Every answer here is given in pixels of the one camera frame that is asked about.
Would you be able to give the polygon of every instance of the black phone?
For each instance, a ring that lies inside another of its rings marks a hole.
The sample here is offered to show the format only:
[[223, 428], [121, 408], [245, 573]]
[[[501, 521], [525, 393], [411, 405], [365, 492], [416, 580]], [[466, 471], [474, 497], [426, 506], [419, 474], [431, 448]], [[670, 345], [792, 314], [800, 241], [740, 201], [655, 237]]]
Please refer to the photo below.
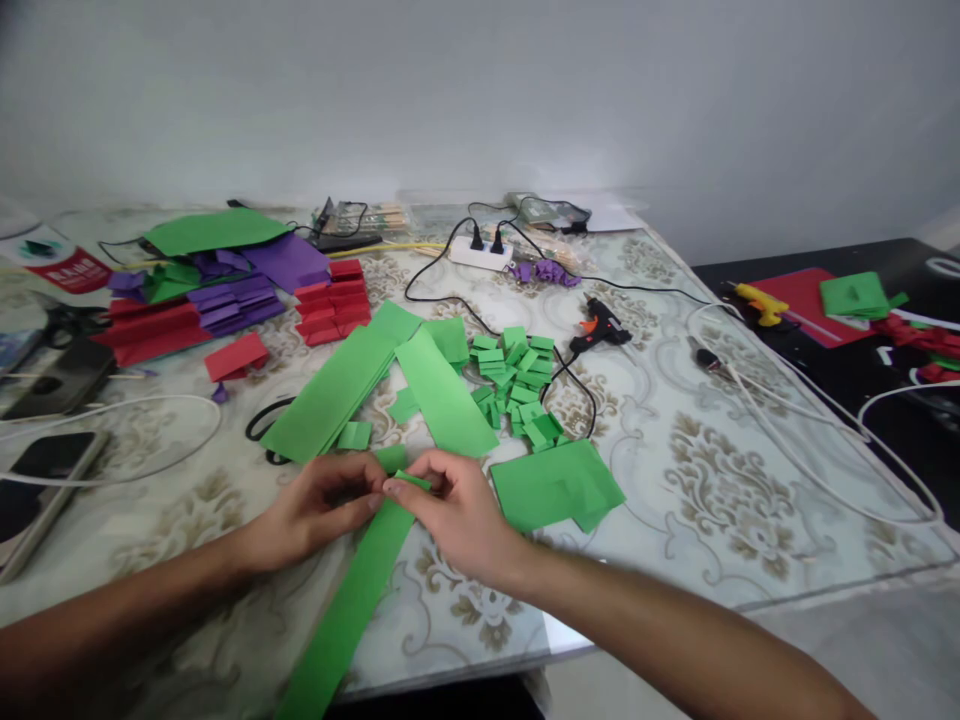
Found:
[[[81, 432], [41, 438], [24, 451], [10, 472], [80, 480], [107, 437], [103, 432]], [[0, 480], [0, 584], [23, 569], [75, 489]]]
[[93, 400], [116, 369], [111, 348], [77, 338], [0, 420], [76, 412]]

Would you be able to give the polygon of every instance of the black table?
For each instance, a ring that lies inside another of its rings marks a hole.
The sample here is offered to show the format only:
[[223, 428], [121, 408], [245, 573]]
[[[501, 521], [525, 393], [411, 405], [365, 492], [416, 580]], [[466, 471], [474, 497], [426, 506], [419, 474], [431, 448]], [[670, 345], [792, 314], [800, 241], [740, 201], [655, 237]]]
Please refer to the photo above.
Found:
[[[729, 286], [724, 285], [725, 281], [749, 283], [810, 267], [823, 268], [837, 277], [873, 270], [880, 275], [889, 295], [905, 291], [910, 296], [903, 310], [960, 322], [960, 279], [947, 278], [930, 270], [925, 263], [936, 257], [956, 261], [956, 258], [939, 253], [918, 240], [901, 238], [703, 265], [693, 270], [721, 297], [731, 294]], [[748, 311], [751, 313], [748, 317], [757, 315], [752, 309]], [[892, 343], [882, 336], [827, 349], [801, 330], [756, 329], [767, 345], [792, 362], [799, 361], [801, 369], [854, 414], [868, 398], [909, 383], [907, 371], [928, 362], [927, 354], [922, 351], [899, 348], [893, 354], [894, 366], [883, 365], [877, 348]], [[960, 414], [931, 409], [928, 402], [920, 399], [921, 395], [948, 403], [956, 401], [954, 407], [960, 412], [960, 388], [945, 388], [885, 398], [870, 409], [864, 421], [924, 480], [943, 505], [947, 522], [960, 529]], [[912, 487], [886, 453], [876, 448], [874, 451]]]

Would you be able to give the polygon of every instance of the hand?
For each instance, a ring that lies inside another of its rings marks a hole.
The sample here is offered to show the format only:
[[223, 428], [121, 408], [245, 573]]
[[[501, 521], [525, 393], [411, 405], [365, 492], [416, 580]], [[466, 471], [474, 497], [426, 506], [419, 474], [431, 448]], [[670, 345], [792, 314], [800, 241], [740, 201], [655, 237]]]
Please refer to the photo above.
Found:
[[417, 516], [457, 570], [509, 592], [534, 546], [507, 524], [477, 461], [427, 450], [407, 473], [430, 482], [439, 497], [396, 478], [384, 493]]
[[[383, 504], [386, 477], [373, 453], [314, 458], [273, 505], [237, 531], [246, 566], [252, 572], [279, 570], [356, 530]], [[362, 497], [333, 507], [351, 493]]]

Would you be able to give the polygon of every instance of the right hand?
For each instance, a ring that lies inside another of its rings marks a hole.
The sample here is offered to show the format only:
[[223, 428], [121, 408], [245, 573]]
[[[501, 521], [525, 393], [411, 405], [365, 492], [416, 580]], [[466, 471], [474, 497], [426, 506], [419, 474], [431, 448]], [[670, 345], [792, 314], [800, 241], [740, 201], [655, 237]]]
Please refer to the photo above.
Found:
[[476, 460], [427, 450], [407, 473], [437, 496], [397, 478], [383, 491], [423, 523], [450, 564], [488, 587], [509, 592], [534, 546], [507, 524]]

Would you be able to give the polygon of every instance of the yellow glue gun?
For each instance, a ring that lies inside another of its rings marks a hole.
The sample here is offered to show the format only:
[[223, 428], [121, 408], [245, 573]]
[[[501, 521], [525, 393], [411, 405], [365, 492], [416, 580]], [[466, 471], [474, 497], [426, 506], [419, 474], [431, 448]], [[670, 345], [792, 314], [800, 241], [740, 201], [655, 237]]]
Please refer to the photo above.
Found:
[[790, 306], [785, 302], [780, 302], [775, 297], [767, 295], [763, 290], [753, 287], [753, 285], [740, 283], [733, 289], [737, 295], [750, 301], [750, 307], [755, 307], [760, 311], [760, 325], [762, 327], [779, 325], [780, 313], [790, 309]]

